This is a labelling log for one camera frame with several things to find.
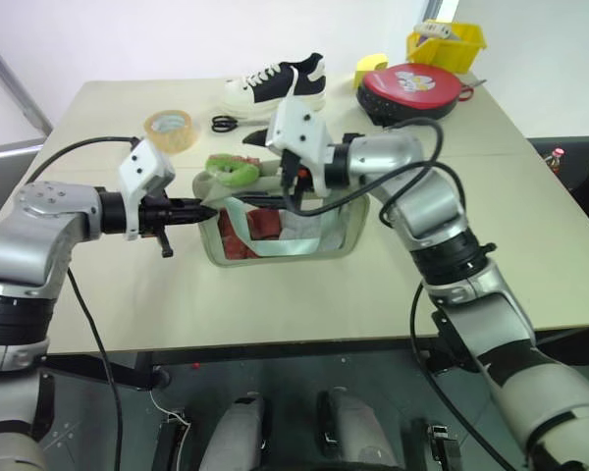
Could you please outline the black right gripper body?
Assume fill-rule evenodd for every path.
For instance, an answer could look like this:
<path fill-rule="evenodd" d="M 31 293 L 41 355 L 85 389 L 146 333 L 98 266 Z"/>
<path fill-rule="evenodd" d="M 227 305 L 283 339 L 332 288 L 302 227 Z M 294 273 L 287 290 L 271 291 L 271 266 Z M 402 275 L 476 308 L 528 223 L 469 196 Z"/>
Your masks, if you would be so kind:
<path fill-rule="evenodd" d="M 301 163 L 299 156 L 291 151 L 283 151 L 280 166 L 283 198 L 303 198 L 304 196 L 321 198 L 321 194 L 317 192 L 314 185 L 310 169 Z"/>

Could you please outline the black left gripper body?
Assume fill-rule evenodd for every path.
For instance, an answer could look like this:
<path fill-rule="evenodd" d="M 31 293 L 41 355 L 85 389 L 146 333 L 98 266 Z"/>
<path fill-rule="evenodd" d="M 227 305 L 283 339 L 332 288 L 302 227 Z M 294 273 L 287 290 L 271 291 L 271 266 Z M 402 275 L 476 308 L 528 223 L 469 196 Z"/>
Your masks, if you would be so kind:
<path fill-rule="evenodd" d="M 154 237 L 163 258 L 170 258 L 174 250 L 166 234 L 166 225 L 171 208 L 170 199 L 166 193 L 156 196 L 144 196 L 138 206 L 138 234 L 141 238 Z"/>

